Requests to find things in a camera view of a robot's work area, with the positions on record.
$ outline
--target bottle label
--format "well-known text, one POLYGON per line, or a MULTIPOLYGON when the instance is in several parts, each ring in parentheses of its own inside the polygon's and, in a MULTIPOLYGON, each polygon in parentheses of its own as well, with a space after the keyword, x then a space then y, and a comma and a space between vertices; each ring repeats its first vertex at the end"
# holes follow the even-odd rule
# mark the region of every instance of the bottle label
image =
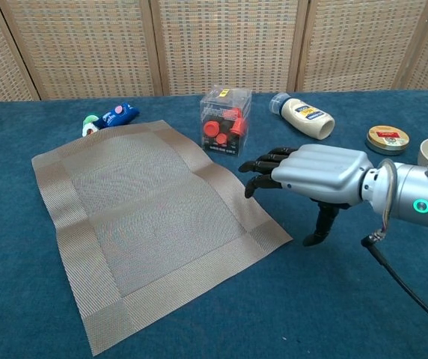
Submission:
POLYGON ((324 114, 322 111, 319 111, 317 108, 310 107, 307 105, 303 105, 296 108, 296 111, 300 113, 302 116, 304 116, 305 118, 307 118, 308 120, 313 120, 314 118, 317 118, 324 114))
POLYGON ((225 88, 224 90, 221 91, 218 97, 225 97, 228 92, 229 92, 229 89, 225 88))

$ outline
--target tin lid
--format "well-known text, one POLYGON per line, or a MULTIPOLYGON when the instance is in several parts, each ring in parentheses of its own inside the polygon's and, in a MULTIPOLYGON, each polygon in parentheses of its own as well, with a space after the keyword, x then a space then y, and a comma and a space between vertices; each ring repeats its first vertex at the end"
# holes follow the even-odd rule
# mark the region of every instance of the tin lid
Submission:
POLYGON ((367 141, 371 145, 369 147, 374 151, 400 154, 406 150, 410 138, 404 131, 396 127, 374 126, 369 129, 367 141))

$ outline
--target mayonnaise bottle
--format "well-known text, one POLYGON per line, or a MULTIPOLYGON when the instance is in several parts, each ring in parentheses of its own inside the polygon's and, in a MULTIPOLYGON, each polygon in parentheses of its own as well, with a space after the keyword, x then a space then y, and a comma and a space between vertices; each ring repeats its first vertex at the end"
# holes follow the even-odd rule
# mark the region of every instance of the mayonnaise bottle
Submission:
POLYGON ((300 99, 294 99, 285 92, 275 95, 269 103, 269 110, 278 114, 299 131, 317 140, 328 137, 335 126, 332 116, 312 107, 300 99))

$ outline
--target green led light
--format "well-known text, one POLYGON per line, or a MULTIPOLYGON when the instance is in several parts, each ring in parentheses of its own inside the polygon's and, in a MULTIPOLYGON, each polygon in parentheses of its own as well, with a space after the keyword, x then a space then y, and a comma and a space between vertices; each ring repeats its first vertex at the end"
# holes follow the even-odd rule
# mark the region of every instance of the green led light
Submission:
POLYGON ((419 213, 428 213, 428 200, 416 200, 414 202, 414 209, 419 213))

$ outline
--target red plastic parts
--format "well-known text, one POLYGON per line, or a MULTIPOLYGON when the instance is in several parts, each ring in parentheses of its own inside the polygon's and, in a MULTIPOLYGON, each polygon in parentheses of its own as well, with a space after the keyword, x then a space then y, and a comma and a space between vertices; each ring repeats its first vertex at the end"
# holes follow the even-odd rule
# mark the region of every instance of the red plastic parts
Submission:
POLYGON ((230 129, 231 133, 234 133, 238 136, 244 135, 245 130, 245 120, 244 117, 238 117, 234 124, 232 125, 232 128, 230 129))
POLYGON ((204 124, 204 133, 207 137, 215 137, 219 133, 219 122, 207 121, 204 124))
POLYGON ((218 144, 226 144, 227 143, 227 135, 225 133, 219 133, 215 138, 215 141, 218 144))

